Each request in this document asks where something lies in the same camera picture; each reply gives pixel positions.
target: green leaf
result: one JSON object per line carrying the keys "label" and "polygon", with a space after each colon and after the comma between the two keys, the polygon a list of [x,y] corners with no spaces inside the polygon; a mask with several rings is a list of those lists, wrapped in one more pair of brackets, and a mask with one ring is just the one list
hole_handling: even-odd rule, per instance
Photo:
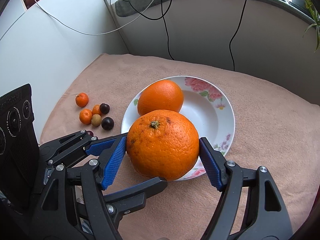
{"label": "green leaf", "polygon": [[310,12],[313,20],[314,20],[314,21],[317,21],[315,12],[313,11],[313,8],[312,8],[313,3],[311,2],[311,0],[304,0],[304,1],[305,1],[306,7],[307,7],[307,9],[309,10],[309,12]]}
{"label": "green leaf", "polygon": [[317,26],[317,24],[316,24],[316,23],[313,23],[313,24],[309,25],[308,28],[305,29],[303,36],[306,34],[307,30],[309,30],[309,29],[310,29],[311,27],[313,27],[313,26]]}
{"label": "green leaf", "polygon": [[316,31],[317,31],[317,46],[316,46],[315,52],[319,48],[319,43],[320,43],[320,26],[319,25],[316,26]]}
{"label": "green leaf", "polygon": [[315,13],[316,13],[316,23],[320,23],[320,15],[319,15],[319,13],[318,13],[318,11],[315,9]]}
{"label": "green leaf", "polygon": [[203,91],[201,93],[199,93],[201,96],[206,97],[208,95],[208,91]]}
{"label": "green leaf", "polygon": [[207,95],[207,98],[208,98],[208,100],[210,101],[210,102],[213,102],[214,100],[212,100],[211,98],[209,98],[209,93],[208,93],[208,95]]}

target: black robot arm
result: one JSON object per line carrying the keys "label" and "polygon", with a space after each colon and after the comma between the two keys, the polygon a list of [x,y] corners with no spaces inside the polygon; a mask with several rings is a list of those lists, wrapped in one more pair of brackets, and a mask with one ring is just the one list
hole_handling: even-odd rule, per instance
{"label": "black robot arm", "polygon": [[[30,201],[35,203],[31,239],[122,239],[117,230],[122,217],[144,208],[147,198],[167,186],[167,181],[158,177],[103,196],[110,162],[114,152],[123,149],[126,135],[98,140],[83,130],[41,145],[38,183]],[[267,168],[250,170],[226,161],[206,138],[200,139],[200,146],[208,177],[222,192],[201,240],[288,240],[292,236],[288,212]],[[99,157],[71,168],[90,154]],[[84,204],[76,201],[76,185],[82,186]],[[241,230],[230,235],[242,187],[249,187],[244,220]],[[80,219],[89,221],[93,235],[82,230]]]}

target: orange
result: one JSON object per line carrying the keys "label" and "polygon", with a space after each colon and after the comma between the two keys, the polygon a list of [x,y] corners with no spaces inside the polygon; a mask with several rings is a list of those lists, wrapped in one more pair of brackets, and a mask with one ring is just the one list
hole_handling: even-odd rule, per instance
{"label": "orange", "polygon": [[79,114],[81,123],[90,124],[92,119],[92,112],[90,109],[83,109]]}
{"label": "orange", "polygon": [[79,107],[85,107],[89,102],[89,97],[86,93],[80,93],[76,96],[76,104]]}
{"label": "orange", "polygon": [[171,80],[160,80],[141,93],[137,108],[140,115],[160,109],[179,112],[182,104],[181,88]]}
{"label": "orange", "polygon": [[127,135],[126,149],[139,174],[176,180],[196,164],[199,135],[182,114],[156,110],[133,123]]}
{"label": "orange", "polygon": [[92,109],[92,114],[99,114],[100,116],[102,115],[100,111],[100,105],[95,105]]}

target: metal screw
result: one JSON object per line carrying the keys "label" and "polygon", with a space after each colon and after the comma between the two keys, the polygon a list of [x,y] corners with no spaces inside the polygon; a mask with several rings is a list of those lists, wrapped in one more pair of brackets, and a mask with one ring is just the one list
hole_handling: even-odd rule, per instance
{"label": "metal screw", "polygon": [[98,163],[97,159],[89,160],[89,165],[91,165],[91,166],[95,166],[95,165],[97,165],[97,163]]}
{"label": "metal screw", "polygon": [[113,208],[112,205],[107,204],[107,209],[109,211],[109,213],[111,214],[115,209]]}
{"label": "metal screw", "polygon": [[62,164],[59,164],[57,167],[56,167],[56,170],[57,171],[62,171],[64,168],[64,166]]}
{"label": "metal screw", "polygon": [[268,171],[268,169],[265,166],[261,166],[259,169],[260,169],[261,172],[267,172]]}
{"label": "metal screw", "polygon": [[227,161],[227,165],[230,167],[236,166],[236,163],[234,161]]}

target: blue gripper pad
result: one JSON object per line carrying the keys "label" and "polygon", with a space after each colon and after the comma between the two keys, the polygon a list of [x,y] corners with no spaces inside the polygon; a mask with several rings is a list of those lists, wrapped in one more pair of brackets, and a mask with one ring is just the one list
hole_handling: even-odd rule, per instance
{"label": "blue gripper pad", "polygon": [[87,155],[100,156],[103,150],[109,149],[116,139],[111,139],[109,141],[104,141],[96,144],[90,145],[90,148],[85,151]]}
{"label": "blue gripper pad", "polygon": [[125,154],[126,142],[127,137],[123,136],[104,168],[103,180],[101,182],[101,187],[103,190],[112,185],[113,181],[115,180],[116,174]]}
{"label": "blue gripper pad", "polygon": [[216,187],[218,191],[222,191],[225,184],[222,182],[221,179],[221,169],[215,162],[214,158],[212,157],[209,149],[206,147],[202,138],[199,139],[199,156],[204,166],[204,169],[207,172],[211,185]]}

